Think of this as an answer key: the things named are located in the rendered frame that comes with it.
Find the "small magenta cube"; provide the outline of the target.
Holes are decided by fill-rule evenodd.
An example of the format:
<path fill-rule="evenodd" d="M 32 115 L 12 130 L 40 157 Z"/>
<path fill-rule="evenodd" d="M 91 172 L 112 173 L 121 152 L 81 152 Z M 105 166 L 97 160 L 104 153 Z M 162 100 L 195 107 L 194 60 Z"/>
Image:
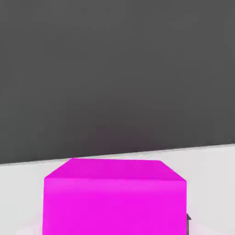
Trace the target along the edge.
<path fill-rule="evenodd" d="M 42 235 L 187 235 L 186 207 L 159 160 L 73 158 L 44 179 Z"/>

